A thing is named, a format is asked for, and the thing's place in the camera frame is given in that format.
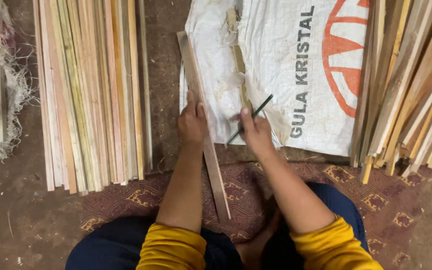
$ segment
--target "dirt floor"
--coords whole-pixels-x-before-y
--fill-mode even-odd
[[[32,43],[32,0],[5,0],[18,43]],[[171,170],[179,141],[179,72],[181,58],[176,32],[184,29],[190,0],[146,0],[154,170]],[[37,71],[32,66],[33,76]],[[0,269],[63,269],[69,252],[83,236],[80,229],[82,198],[61,189],[46,191],[40,108],[26,106],[19,119],[21,143],[13,156],[0,161]],[[252,161],[243,146],[216,147],[221,164]],[[346,158],[282,148],[288,160],[347,164]],[[426,183],[415,220],[409,260],[405,269],[432,269],[432,183]]]

